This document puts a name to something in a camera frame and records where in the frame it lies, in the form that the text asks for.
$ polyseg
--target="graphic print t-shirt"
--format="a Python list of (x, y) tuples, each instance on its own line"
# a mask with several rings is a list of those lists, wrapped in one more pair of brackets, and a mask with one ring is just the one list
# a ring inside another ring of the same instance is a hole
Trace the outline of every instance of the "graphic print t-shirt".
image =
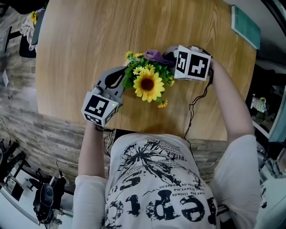
[(134, 136), (115, 160), (117, 171), (111, 171), (105, 228), (215, 228), (212, 192), (181, 141)]

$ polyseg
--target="artificial flower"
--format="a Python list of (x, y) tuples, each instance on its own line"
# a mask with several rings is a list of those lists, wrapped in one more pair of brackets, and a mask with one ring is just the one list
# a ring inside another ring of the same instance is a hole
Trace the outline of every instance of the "artificial flower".
[(169, 86), (173, 87), (174, 83), (175, 83), (175, 80), (171, 80), (171, 84), (169, 84)]
[(151, 102), (156, 100), (157, 97), (161, 97), (161, 92), (165, 91), (163, 87), (164, 83), (161, 82), (162, 78), (159, 77), (159, 73), (152, 73), (149, 69), (141, 71), (137, 79), (134, 80), (133, 87), (136, 89), (135, 93), (138, 97), (142, 96), (142, 100)]
[(32, 22), (34, 23), (34, 25), (37, 23), (37, 18), (38, 18), (38, 14), (35, 11), (33, 11), (31, 13), (31, 19), (32, 19)]
[(133, 74), (134, 75), (140, 75), (140, 72), (145, 71), (145, 68), (143, 67), (137, 67), (134, 69)]
[(145, 53), (136, 53), (133, 55), (133, 57), (135, 58), (141, 58), (141, 57), (144, 57), (145, 56)]
[(132, 51), (128, 51), (127, 53), (125, 53), (125, 60), (129, 60), (129, 57), (133, 55)]
[(150, 72), (152, 72), (152, 73), (154, 74), (154, 72), (155, 72), (155, 67), (154, 67), (153, 65), (147, 64), (147, 65), (145, 66), (145, 68), (148, 69), (148, 70), (150, 70)]
[(168, 100), (165, 99), (165, 100), (163, 101), (163, 104), (159, 104), (159, 105), (158, 105), (158, 108), (166, 107), (167, 105), (168, 105)]

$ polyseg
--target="wooden table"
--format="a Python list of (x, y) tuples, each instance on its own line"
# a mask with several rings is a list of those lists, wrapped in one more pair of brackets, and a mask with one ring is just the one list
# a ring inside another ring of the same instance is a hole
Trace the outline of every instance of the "wooden table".
[[(121, 66), (128, 50), (164, 52), (173, 45), (205, 48), (246, 98), (256, 50), (231, 30), (230, 6), (220, 0), (50, 0), (40, 31), (36, 83), (39, 113), (84, 122), (80, 109), (103, 71)], [(133, 90), (109, 127), (183, 136), (189, 104), (207, 82), (177, 80), (166, 88), (168, 106), (143, 102)], [(194, 108), (189, 138), (226, 140), (210, 87)]]

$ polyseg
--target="black and white marker cube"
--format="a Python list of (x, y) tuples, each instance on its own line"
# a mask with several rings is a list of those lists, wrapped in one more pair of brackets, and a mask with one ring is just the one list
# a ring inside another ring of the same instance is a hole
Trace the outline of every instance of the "black and white marker cube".
[(118, 111), (118, 105), (116, 101), (87, 92), (81, 113), (85, 120), (104, 127)]
[(175, 68), (175, 79), (205, 81), (210, 67), (211, 56), (197, 47), (179, 45)]

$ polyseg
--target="black graphic print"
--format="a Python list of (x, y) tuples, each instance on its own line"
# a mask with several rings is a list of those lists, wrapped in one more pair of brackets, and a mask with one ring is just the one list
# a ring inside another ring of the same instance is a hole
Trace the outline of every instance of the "black graphic print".
[(214, 198), (204, 197), (207, 186), (185, 161), (179, 147), (152, 137), (129, 145), (107, 195), (105, 228), (177, 227), (181, 221), (214, 226)]

